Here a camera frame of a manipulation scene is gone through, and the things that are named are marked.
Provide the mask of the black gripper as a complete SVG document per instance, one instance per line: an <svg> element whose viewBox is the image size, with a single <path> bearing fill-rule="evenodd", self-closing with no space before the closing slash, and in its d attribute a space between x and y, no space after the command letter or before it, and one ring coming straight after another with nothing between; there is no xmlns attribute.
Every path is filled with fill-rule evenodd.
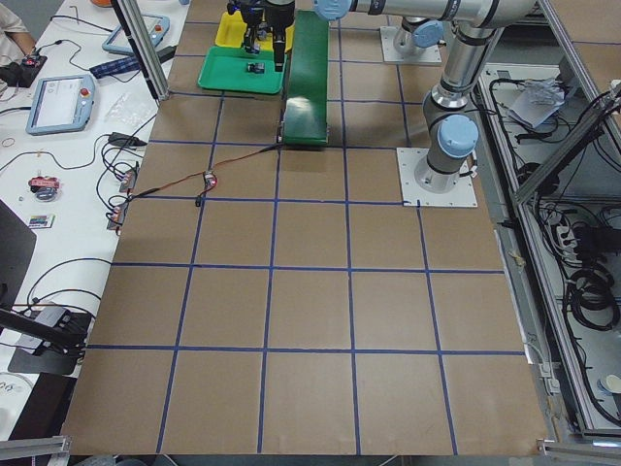
<svg viewBox="0 0 621 466"><path fill-rule="evenodd" d="M294 23L294 0L232 0L227 3L229 15L239 11L246 24L242 46L246 53L259 53L259 33L261 21L265 21L272 29L272 45L274 53L274 69L282 72L286 52L285 29Z"/></svg>

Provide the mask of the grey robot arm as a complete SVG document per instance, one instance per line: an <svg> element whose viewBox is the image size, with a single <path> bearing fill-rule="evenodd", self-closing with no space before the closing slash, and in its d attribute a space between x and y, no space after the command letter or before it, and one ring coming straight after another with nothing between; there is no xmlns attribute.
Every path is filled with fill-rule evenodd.
<svg viewBox="0 0 621 466"><path fill-rule="evenodd" d="M321 19L336 20L353 12L355 1L314 1L313 8ZM272 34L274 68L284 69L286 29L295 20L294 1L229 1L227 13L240 12L246 24L243 48L247 53L258 53L256 42L259 31L264 28ZM436 46L443 37L443 27L436 19L403 17L401 28L394 37L394 47L400 53Z"/></svg>
<svg viewBox="0 0 621 466"><path fill-rule="evenodd" d="M438 72L438 81L421 103L427 138L434 138L433 122L461 115L470 104L469 95L504 29L528 14L533 1L315 1L313 8L328 21L348 14L369 17L394 16L402 24L422 26L433 20L449 25L452 41Z"/></svg>

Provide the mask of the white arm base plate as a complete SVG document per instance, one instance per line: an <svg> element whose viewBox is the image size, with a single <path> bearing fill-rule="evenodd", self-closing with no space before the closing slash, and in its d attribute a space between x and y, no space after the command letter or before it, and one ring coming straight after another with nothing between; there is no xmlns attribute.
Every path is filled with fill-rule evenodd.
<svg viewBox="0 0 621 466"><path fill-rule="evenodd" d="M476 208L474 182L466 161L452 175L433 171L427 148L397 148L403 204L410 207Z"/></svg>

